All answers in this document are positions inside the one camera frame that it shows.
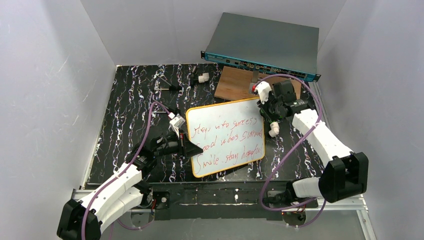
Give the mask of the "orange framed whiteboard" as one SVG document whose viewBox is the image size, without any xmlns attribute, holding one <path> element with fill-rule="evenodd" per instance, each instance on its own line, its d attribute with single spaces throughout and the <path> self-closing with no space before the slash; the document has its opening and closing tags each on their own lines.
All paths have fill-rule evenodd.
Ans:
<svg viewBox="0 0 424 240">
<path fill-rule="evenodd" d="M 188 137 L 203 151 L 191 158 L 196 178 L 240 167 L 265 156 L 266 134 L 258 101 L 259 98 L 254 97 L 186 111 Z"/>
</svg>

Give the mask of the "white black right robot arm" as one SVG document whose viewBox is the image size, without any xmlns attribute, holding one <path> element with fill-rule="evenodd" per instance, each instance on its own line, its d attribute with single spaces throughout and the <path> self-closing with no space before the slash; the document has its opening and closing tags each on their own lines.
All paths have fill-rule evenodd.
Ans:
<svg viewBox="0 0 424 240">
<path fill-rule="evenodd" d="M 320 177 L 292 180 L 286 189 L 262 199 L 270 208 L 293 205 L 310 198 L 324 198 L 334 203 L 363 194 L 368 186 L 369 160 L 363 152 L 354 152 L 343 144 L 319 117 L 308 100 L 298 99 L 289 80 L 269 84 L 257 83 L 252 92 L 259 95 L 260 114 L 270 122 L 270 137 L 279 134 L 281 119 L 291 119 L 320 157 L 324 170 Z"/>
</svg>

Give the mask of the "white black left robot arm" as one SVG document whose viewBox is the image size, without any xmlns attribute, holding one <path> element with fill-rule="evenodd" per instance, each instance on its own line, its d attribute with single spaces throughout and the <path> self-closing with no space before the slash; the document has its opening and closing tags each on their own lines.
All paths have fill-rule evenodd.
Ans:
<svg viewBox="0 0 424 240">
<path fill-rule="evenodd" d="M 158 158 L 177 154 L 182 159 L 203 153 L 185 132 L 144 138 L 107 181 L 79 200 L 63 206 L 56 235 L 62 240 L 99 240 L 102 233 L 128 210 L 150 205 L 152 187 L 143 180 Z"/>
</svg>

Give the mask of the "white pipe elbow fitting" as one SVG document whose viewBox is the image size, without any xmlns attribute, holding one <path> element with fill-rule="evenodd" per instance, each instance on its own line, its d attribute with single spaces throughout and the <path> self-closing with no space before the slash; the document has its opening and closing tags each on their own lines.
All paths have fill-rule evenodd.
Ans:
<svg viewBox="0 0 424 240">
<path fill-rule="evenodd" d="M 279 133 L 280 133 L 279 123 L 276 122 L 276 121 L 273 121 L 273 122 L 270 123 L 269 126 L 270 126 L 270 130 L 268 131 L 269 136 L 271 138 L 274 138 L 274 137 L 278 136 Z"/>
</svg>

